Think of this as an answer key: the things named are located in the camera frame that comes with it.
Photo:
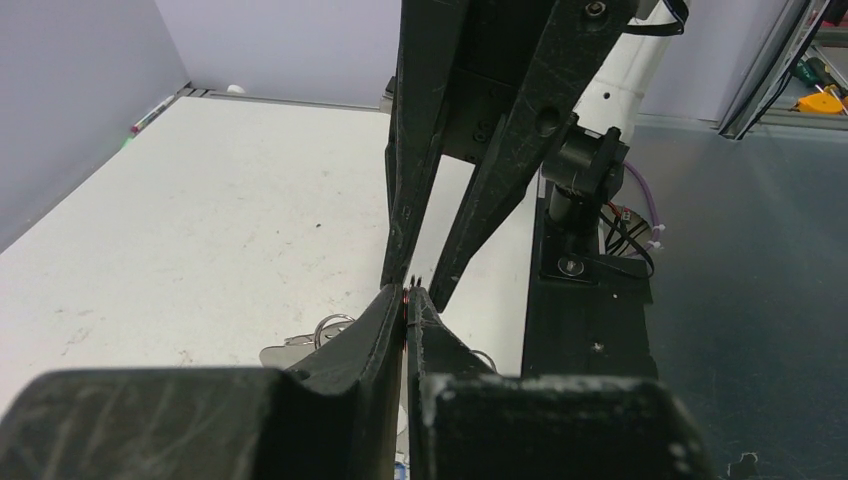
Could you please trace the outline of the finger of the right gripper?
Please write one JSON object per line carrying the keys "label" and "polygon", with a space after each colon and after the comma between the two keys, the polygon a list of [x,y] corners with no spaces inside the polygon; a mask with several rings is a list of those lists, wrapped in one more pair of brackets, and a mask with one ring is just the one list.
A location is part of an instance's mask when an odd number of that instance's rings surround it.
{"label": "finger of the right gripper", "polygon": [[380,285],[409,271],[442,151],[443,106],[467,1],[404,1],[385,151],[389,235]]}
{"label": "finger of the right gripper", "polygon": [[557,150],[571,113],[635,13],[628,1],[557,1],[509,113],[499,120],[476,168],[435,268],[429,295],[443,312],[471,258],[522,201],[544,158]]}

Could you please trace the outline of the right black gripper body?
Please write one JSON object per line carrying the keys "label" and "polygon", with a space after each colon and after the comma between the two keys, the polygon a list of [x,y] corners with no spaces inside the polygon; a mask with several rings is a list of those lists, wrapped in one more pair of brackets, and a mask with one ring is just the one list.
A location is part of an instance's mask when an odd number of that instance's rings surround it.
{"label": "right black gripper body", "polygon": [[478,164],[509,113],[539,29],[557,1],[467,2],[443,106],[441,157]]}

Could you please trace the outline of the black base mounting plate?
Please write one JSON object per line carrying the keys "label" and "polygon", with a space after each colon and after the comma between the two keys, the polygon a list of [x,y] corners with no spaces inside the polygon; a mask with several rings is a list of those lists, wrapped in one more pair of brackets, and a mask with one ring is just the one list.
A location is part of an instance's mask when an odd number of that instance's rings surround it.
{"label": "black base mounting plate", "polygon": [[553,189],[543,181],[536,199],[522,376],[657,379],[646,328],[648,263],[598,254],[597,234],[591,256],[566,253],[548,219]]}

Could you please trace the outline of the marker pen on rail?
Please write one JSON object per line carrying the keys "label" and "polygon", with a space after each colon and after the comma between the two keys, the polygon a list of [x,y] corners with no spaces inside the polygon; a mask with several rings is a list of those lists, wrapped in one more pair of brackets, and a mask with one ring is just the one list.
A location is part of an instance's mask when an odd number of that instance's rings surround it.
{"label": "marker pen on rail", "polygon": [[162,100],[152,110],[146,113],[140,120],[138,120],[131,126],[130,134],[132,136],[135,136],[141,131],[143,131],[153,120],[155,120],[159,115],[161,115],[173,103],[175,99],[175,95],[170,95],[164,100]]}

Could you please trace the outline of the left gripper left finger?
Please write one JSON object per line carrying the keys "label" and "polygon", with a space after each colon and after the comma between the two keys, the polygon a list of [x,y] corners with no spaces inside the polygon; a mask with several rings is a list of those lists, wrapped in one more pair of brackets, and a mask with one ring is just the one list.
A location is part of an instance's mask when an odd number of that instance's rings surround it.
{"label": "left gripper left finger", "polygon": [[285,468],[293,479],[394,476],[404,289],[381,289],[362,314],[285,375]]}

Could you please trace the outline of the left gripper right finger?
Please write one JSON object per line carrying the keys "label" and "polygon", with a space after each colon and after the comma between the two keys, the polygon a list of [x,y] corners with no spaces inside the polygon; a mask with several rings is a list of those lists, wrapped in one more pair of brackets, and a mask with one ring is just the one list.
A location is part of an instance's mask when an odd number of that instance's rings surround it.
{"label": "left gripper right finger", "polygon": [[407,290],[414,479],[500,479],[500,377],[442,322],[427,291]]}

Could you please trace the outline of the vertical aluminium frame post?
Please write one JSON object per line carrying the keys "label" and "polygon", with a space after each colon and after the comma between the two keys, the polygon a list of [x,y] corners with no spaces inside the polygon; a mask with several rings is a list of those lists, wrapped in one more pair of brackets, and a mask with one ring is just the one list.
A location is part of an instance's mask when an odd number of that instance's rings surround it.
{"label": "vertical aluminium frame post", "polygon": [[829,1],[786,1],[744,70],[718,133],[741,140],[781,96],[791,71],[820,29]]}

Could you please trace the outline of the yellow tool on floor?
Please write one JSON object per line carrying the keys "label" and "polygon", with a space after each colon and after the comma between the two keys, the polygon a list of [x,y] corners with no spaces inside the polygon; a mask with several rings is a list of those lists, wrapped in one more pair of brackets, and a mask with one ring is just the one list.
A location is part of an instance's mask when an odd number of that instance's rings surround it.
{"label": "yellow tool on floor", "polygon": [[793,111],[807,114],[844,115],[847,107],[843,101],[827,91],[812,93],[800,97],[792,107]]}

